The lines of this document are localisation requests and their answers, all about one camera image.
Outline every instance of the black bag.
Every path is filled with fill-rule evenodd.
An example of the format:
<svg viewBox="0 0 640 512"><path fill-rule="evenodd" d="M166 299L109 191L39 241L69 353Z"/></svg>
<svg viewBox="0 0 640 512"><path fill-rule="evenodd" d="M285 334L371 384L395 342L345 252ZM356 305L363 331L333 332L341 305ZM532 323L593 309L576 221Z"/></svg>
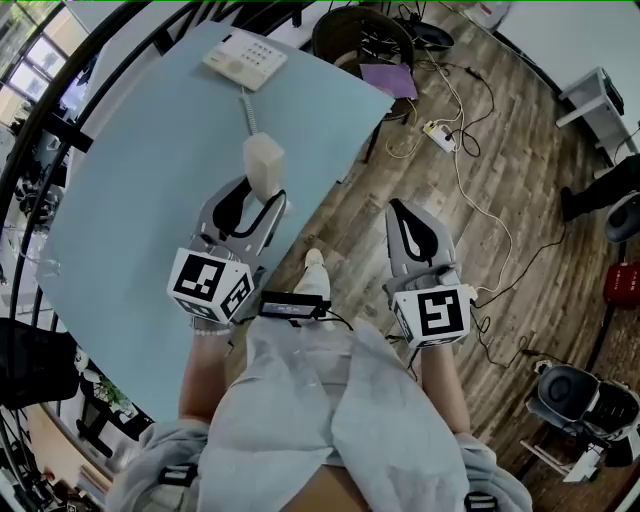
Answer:
<svg viewBox="0 0 640 512"><path fill-rule="evenodd" d="M74 397L80 382L75 355L68 332L0 318L0 404L15 410Z"/></svg>

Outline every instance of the black and white marker cube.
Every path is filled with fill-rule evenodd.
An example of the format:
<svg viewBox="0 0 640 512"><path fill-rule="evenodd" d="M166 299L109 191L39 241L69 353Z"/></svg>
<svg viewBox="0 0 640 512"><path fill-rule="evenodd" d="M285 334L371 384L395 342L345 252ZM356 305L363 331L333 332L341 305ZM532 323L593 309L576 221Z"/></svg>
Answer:
<svg viewBox="0 0 640 512"><path fill-rule="evenodd" d="M410 347L441 345L469 334L467 285L396 292L391 310Z"/></svg>
<svg viewBox="0 0 640 512"><path fill-rule="evenodd" d="M190 315L227 324L253 289L249 265L180 248L167 293Z"/></svg>

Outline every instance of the red object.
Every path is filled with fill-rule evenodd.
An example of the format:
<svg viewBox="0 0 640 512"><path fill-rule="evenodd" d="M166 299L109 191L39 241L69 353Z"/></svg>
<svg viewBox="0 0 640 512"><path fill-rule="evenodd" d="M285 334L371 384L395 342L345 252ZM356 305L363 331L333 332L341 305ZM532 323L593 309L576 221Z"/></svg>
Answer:
<svg viewBox="0 0 640 512"><path fill-rule="evenodd" d="M623 309L640 306L640 263L609 267L604 284L604 300Z"/></svg>

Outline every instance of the white wall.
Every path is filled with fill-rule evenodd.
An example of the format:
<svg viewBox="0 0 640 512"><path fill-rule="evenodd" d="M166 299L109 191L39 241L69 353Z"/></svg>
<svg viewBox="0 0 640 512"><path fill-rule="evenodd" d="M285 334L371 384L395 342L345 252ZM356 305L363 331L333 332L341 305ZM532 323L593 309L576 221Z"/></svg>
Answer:
<svg viewBox="0 0 640 512"><path fill-rule="evenodd" d="M636 482L636 484L631 488L629 494L622 500L620 506L616 509L616 512L627 512L627 510L631 510L631 507L636 504L636 501L640 500L640 478Z"/></svg>
<svg viewBox="0 0 640 512"><path fill-rule="evenodd" d="M68 2L69 9L87 32L93 32L124 2Z"/></svg>
<svg viewBox="0 0 640 512"><path fill-rule="evenodd" d="M633 2L518 2L498 32L561 89L602 66L624 99L627 129L638 129L640 8Z"/></svg>

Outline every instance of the wrist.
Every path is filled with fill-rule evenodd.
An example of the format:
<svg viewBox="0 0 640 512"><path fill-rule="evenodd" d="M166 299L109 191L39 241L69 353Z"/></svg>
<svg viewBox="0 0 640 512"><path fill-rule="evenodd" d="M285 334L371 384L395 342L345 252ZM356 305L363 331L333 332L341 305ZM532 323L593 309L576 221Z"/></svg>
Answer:
<svg viewBox="0 0 640 512"><path fill-rule="evenodd" d="M230 341L231 334L202 335L194 332L191 351L198 354L196 364L207 366L223 360L233 349Z"/></svg>
<svg viewBox="0 0 640 512"><path fill-rule="evenodd" d="M420 359L423 361L423 364L439 364L440 362L448 359L453 361L453 347L451 345L451 343L446 343L444 345L425 347L420 350Z"/></svg>
<svg viewBox="0 0 640 512"><path fill-rule="evenodd" d="M235 326L233 324L221 324L201 318L198 316L191 317L191 327L196 336L202 337L224 337L231 338Z"/></svg>

